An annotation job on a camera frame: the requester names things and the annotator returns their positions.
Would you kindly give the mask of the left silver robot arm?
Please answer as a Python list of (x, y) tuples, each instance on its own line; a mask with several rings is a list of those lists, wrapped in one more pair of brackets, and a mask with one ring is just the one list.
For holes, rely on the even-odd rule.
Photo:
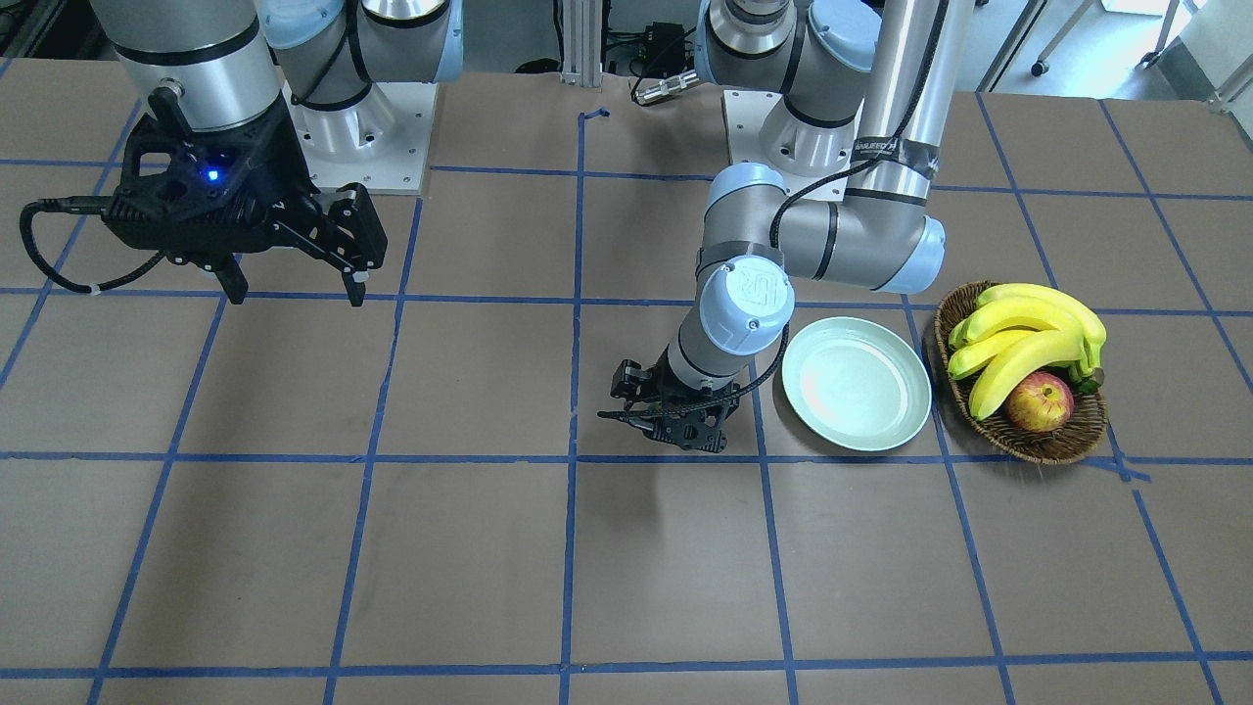
[(649, 440), (720, 452), (742, 371), (787, 347), (794, 278), (913, 294), (944, 263), (926, 213), (972, 1), (705, 1), (702, 80), (771, 91), (771, 157), (725, 167), (704, 212), (690, 311), (610, 396)]

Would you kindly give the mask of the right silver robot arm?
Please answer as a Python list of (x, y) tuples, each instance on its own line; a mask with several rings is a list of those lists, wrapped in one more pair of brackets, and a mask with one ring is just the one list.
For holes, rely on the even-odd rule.
[(248, 293), (237, 255), (302, 250), (362, 306), (388, 254), (365, 175), (342, 165), (402, 157), (388, 83), (455, 80), (460, 1), (94, 1), (93, 13), (145, 101), (122, 178), (100, 214), (122, 244)]

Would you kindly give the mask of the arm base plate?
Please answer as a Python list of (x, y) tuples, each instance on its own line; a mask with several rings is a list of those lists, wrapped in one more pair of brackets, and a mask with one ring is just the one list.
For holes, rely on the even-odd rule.
[(725, 143), (734, 164), (769, 165), (789, 192), (850, 167), (862, 109), (842, 126), (814, 126), (793, 116), (774, 91), (723, 91)]
[(361, 183), (372, 195), (420, 195), (437, 83), (376, 83), (338, 111), (289, 106), (309, 179), (321, 192)]

